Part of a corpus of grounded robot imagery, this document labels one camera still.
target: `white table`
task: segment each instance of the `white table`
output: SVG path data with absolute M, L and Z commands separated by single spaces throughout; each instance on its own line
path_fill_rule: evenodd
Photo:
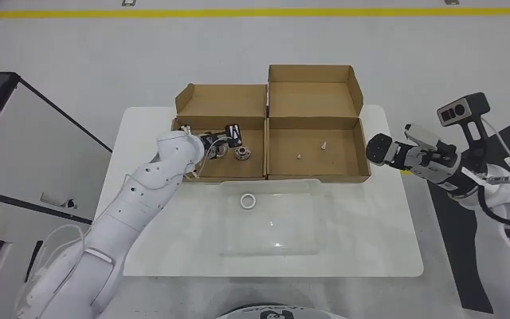
M 156 153 L 155 139 L 171 126 L 174 108 L 129 108 L 120 125 L 96 212 L 124 180 Z M 369 140 L 389 135 L 386 115 L 366 105 L 360 115 Z M 423 272 L 400 172 L 371 166 L 365 183 L 324 184 L 331 192 L 333 238 L 315 256 L 222 257 L 215 201 L 218 185 L 184 183 L 131 248 L 125 276 L 417 277 Z

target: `open cardboard box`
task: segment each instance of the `open cardboard box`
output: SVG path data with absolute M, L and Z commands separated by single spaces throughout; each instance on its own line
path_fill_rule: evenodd
M 367 180 L 362 107 L 351 66 L 270 65 L 268 179 Z
M 233 149 L 221 159 L 207 160 L 200 182 L 265 179 L 267 129 L 265 109 L 267 85 L 193 85 L 176 98 L 177 117 L 172 129 L 187 124 L 193 134 L 225 131 L 228 124 L 239 124 L 242 143 L 252 155 L 238 160 Z

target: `floor stripe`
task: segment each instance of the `floor stripe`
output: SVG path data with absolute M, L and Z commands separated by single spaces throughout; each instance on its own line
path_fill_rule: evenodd
M 0 18 L 427 17 L 510 15 L 509 8 L 259 8 L 203 10 L 20 10 Z

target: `transparent container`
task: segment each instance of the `transparent container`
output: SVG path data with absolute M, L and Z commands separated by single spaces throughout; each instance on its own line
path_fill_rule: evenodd
M 319 180 L 224 182 L 220 190 L 221 254 L 310 255 L 320 252 L 324 195 Z M 251 209 L 241 206 L 241 197 L 246 193 L 256 200 Z

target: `washer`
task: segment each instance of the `washer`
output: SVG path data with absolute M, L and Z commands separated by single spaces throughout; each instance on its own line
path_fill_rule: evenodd
M 246 198 L 246 197 L 250 197 L 250 198 L 253 200 L 253 203 L 251 203 L 251 205 L 245 205 L 245 204 L 243 203 L 243 201 L 245 200 L 245 198 Z M 254 208 L 254 207 L 255 207 L 255 203 L 256 203 L 256 202 L 257 202 L 257 201 L 255 200 L 255 196 L 253 196 L 253 194 L 246 193 L 246 194 L 244 194 L 243 196 L 241 196 L 241 201 L 240 201 L 240 203 L 241 203 L 241 207 L 243 207 L 244 209 L 252 209 L 252 208 Z

